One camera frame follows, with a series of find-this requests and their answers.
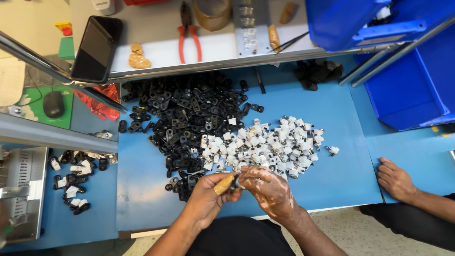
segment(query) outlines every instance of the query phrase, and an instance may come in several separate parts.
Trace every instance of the yellow label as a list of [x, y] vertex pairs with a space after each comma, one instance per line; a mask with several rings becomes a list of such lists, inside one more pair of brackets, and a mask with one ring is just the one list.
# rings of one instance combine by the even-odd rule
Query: yellow label
[[70, 23], [70, 22], [55, 23], [54, 25], [55, 25], [60, 31], [62, 31], [62, 29], [63, 29], [64, 27], [73, 29], [73, 26], [71, 26], [71, 23]]

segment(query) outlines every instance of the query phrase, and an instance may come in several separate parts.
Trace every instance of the black pants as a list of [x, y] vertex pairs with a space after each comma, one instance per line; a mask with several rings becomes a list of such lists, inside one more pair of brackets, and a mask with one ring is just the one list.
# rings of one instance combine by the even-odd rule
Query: black pants
[[[455, 200], [455, 193], [446, 198]], [[395, 234], [455, 251], [455, 224], [417, 207], [406, 203], [374, 204], [363, 205], [360, 211], [374, 217]]]
[[187, 256], [295, 256], [281, 233], [269, 220], [248, 217], [215, 219], [196, 237]]

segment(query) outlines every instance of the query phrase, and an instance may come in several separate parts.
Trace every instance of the mouse pad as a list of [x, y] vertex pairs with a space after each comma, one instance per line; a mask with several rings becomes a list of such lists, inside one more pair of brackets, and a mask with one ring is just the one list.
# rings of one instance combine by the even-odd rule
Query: mouse pad
[[[43, 110], [43, 99], [46, 94], [54, 91], [61, 92], [63, 96], [63, 103], [65, 105], [65, 112], [59, 118], [49, 118], [44, 114]], [[40, 98], [40, 92], [43, 95], [40, 100], [35, 101]], [[51, 87], [40, 87], [39, 91], [36, 88], [25, 89], [22, 98], [17, 105], [22, 106], [22, 117], [37, 121], [40, 123], [46, 123], [60, 128], [69, 129], [71, 121], [71, 111], [73, 108], [73, 90], [68, 86], [58, 86], [54, 85], [53, 89]]]

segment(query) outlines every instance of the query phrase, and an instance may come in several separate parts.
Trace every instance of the pile of white plastic parts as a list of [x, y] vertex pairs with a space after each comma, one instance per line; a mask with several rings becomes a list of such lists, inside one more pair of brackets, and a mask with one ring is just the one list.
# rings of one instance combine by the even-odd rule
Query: pile of white plastic parts
[[[226, 171], [225, 166], [233, 166], [233, 171], [240, 171], [242, 166], [261, 165], [288, 180], [288, 176], [298, 178], [318, 160], [313, 151], [324, 141], [324, 129], [312, 129], [311, 123], [301, 118], [282, 116], [280, 126], [270, 129], [269, 123], [254, 120], [254, 125], [246, 130], [241, 128], [237, 134], [227, 132], [222, 137], [203, 135], [201, 148], [206, 162], [204, 169]], [[235, 118], [230, 124], [237, 124]], [[325, 148], [332, 156], [339, 148]]]

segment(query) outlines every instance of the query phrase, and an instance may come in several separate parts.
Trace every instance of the red pliers handle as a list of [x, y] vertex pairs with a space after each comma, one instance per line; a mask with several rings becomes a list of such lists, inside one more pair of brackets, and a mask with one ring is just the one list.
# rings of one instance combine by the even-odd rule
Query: red pliers handle
[[[183, 56], [183, 41], [185, 40], [186, 29], [185, 26], [180, 26], [177, 28], [180, 32], [180, 37], [178, 39], [178, 54], [180, 55], [180, 62], [185, 64], [185, 57]], [[190, 34], [193, 36], [194, 43], [196, 44], [197, 48], [197, 62], [202, 62], [202, 50], [201, 50], [201, 43], [199, 43], [199, 38], [196, 35], [197, 26], [189, 25], [188, 30]]]

